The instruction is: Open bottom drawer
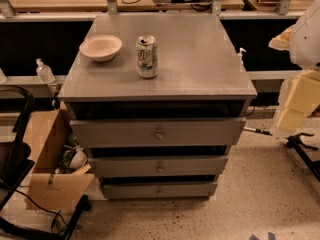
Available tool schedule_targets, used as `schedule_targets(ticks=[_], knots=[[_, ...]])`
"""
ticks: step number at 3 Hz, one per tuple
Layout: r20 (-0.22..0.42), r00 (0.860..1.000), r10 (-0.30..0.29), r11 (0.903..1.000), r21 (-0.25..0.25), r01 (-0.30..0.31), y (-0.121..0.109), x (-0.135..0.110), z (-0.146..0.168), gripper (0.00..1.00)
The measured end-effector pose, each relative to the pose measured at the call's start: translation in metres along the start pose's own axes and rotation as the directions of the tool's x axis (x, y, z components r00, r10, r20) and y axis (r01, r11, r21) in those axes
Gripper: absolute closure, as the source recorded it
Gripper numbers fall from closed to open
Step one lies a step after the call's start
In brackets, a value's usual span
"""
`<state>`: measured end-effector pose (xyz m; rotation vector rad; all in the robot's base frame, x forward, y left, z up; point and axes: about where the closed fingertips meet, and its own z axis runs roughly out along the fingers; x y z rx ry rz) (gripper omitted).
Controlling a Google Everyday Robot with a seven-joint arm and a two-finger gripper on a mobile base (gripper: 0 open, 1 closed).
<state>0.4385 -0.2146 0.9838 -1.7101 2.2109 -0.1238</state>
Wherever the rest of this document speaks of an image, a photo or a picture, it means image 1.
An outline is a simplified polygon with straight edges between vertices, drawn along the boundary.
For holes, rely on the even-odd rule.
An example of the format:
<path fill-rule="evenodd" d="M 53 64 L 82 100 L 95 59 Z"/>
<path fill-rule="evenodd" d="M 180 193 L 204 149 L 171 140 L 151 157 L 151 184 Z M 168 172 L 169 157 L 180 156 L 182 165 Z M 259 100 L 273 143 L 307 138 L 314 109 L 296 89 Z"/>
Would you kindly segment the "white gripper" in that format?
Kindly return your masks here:
<path fill-rule="evenodd" d="M 276 127 L 285 132 L 296 131 L 305 115 L 310 115 L 320 105 L 320 72 L 303 71 L 297 75 L 285 103 L 287 109 L 280 111 Z"/>

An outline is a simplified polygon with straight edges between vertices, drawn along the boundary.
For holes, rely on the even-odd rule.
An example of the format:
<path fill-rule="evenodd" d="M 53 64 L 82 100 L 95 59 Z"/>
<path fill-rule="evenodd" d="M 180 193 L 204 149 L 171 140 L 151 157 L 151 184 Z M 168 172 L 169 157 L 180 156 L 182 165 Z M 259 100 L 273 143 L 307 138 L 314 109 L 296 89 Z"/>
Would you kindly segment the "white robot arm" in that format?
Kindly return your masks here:
<path fill-rule="evenodd" d="M 272 38 L 269 47 L 288 51 L 302 71 L 283 82 L 272 133 L 295 133 L 320 106 L 320 0 L 315 0 L 297 22 Z"/>

